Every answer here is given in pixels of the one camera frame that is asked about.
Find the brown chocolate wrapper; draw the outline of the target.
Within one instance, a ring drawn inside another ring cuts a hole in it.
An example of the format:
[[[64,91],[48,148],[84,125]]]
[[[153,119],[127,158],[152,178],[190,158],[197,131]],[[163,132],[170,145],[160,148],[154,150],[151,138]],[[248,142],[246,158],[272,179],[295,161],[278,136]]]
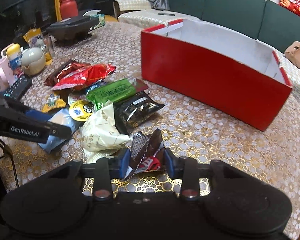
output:
[[[160,129],[148,135],[144,135],[141,131],[135,133],[125,180],[138,173],[163,170],[164,151],[165,145]]]

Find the yellow small snack packet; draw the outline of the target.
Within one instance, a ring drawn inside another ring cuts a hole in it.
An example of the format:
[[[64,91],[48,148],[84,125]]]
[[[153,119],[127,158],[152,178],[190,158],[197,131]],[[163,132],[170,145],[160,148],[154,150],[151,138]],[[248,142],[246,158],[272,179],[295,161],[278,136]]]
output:
[[[51,110],[64,107],[66,107],[66,102],[60,97],[60,95],[51,93],[46,97],[46,102],[42,107],[42,112],[47,113]]]

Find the light blue snack packet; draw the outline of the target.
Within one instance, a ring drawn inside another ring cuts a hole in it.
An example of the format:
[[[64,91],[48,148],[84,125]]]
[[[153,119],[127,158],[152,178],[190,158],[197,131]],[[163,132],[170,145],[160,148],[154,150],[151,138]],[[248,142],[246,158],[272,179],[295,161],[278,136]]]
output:
[[[46,143],[38,143],[40,148],[48,154],[60,148],[61,144],[69,140],[81,125],[80,121],[76,121],[70,116],[67,108],[58,111],[49,119],[49,122],[53,123],[51,135],[49,135]]]

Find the cream snack bag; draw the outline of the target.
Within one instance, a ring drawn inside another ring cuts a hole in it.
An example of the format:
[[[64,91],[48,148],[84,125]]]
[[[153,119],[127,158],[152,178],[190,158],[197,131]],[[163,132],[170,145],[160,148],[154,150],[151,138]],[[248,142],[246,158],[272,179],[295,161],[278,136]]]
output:
[[[95,163],[98,159],[112,155],[132,141],[130,136],[117,130],[114,105],[110,101],[89,117],[80,132],[87,163]]]

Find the yellow minion pouch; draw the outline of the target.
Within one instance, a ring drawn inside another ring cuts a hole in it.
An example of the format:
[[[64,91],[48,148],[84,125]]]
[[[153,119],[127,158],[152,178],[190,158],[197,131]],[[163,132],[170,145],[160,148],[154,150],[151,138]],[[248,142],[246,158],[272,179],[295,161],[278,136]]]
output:
[[[73,102],[69,107],[70,117],[76,121],[85,122],[93,113],[93,105],[86,100]]]

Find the black snack packet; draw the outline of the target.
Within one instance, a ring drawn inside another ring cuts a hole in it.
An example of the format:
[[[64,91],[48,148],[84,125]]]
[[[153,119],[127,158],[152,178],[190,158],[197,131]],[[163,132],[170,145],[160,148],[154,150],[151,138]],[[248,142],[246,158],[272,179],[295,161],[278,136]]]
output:
[[[147,93],[140,91],[113,106],[117,130],[121,134],[130,135],[133,129],[164,108],[165,104],[153,101]]]

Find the dark red snack bag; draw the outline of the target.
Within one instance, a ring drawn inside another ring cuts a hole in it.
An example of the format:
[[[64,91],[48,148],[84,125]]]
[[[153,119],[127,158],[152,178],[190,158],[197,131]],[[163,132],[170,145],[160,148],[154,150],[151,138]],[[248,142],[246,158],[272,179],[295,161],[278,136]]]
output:
[[[57,83],[59,83],[59,81],[61,81],[61,79],[64,78],[66,75],[78,70],[79,68],[86,66],[90,66],[90,64],[80,63],[70,59],[66,63],[62,64],[59,68],[57,68],[52,74],[50,74],[44,81],[44,85],[53,87]]]

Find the green snack bar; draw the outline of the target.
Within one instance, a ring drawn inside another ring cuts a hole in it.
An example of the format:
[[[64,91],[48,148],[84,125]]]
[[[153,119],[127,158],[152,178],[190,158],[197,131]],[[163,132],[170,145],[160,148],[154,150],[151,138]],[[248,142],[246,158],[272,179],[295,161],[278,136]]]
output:
[[[142,80],[136,77],[130,77],[89,91],[87,93],[87,100],[94,104],[95,109],[99,110],[105,106],[108,101],[116,103],[147,89],[148,85]]]

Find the green jelly cup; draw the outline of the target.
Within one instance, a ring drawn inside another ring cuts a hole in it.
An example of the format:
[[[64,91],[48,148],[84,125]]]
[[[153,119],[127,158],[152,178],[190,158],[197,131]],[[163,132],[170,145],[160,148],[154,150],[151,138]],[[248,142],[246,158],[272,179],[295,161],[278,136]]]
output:
[[[86,100],[86,99],[87,97],[85,94],[73,92],[68,95],[68,105],[71,106],[76,101]]]

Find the grey ball in bowl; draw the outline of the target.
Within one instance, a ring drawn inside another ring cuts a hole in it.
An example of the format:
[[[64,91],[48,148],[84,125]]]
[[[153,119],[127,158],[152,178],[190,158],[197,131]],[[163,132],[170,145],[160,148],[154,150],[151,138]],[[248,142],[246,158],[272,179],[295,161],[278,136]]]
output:
[[[39,74],[45,67],[44,52],[37,47],[29,48],[21,57],[21,69],[28,76]]]

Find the yellow capped white bottle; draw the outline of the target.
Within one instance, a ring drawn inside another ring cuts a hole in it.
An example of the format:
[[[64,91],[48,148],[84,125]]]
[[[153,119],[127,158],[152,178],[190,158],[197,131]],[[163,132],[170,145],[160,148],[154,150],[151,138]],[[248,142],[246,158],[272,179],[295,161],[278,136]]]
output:
[[[9,61],[9,66],[13,72],[13,75],[18,78],[23,74],[21,68],[22,52],[19,44],[13,44],[6,50],[6,55]]]

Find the red cardboard box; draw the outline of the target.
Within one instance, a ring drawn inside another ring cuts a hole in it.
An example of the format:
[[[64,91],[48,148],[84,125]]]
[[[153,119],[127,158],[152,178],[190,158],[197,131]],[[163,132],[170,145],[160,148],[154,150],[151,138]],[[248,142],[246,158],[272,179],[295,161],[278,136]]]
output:
[[[277,53],[205,21],[141,31],[141,76],[265,131],[292,92]]]

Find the red water bottle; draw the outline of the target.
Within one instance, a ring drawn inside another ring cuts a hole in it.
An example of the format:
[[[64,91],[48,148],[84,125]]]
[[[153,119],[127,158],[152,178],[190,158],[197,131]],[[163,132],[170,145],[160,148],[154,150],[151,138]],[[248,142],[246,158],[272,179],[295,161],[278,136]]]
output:
[[[75,0],[59,0],[59,3],[62,20],[78,16],[77,3]]]

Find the tissue pack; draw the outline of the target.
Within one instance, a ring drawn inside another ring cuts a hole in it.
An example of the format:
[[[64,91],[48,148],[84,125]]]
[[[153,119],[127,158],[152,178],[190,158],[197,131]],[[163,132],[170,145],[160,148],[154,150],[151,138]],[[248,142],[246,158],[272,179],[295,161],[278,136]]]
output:
[[[83,14],[83,16],[88,16],[93,22],[93,26],[90,28],[90,30],[100,28],[106,23],[105,15],[102,14],[98,9],[88,10]]]

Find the green sofa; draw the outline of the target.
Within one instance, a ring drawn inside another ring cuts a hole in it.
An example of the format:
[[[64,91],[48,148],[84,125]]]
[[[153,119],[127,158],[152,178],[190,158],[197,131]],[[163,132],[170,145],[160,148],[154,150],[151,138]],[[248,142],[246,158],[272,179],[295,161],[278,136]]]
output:
[[[179,18],[214,23],[284,52],[300,42],[300,17],[270,0],[168,0],[170,10],[152,9],[147,0],[116,0],[115,17],[120,22],[148,28]],[[159,12],[175,16],[158,15]]]

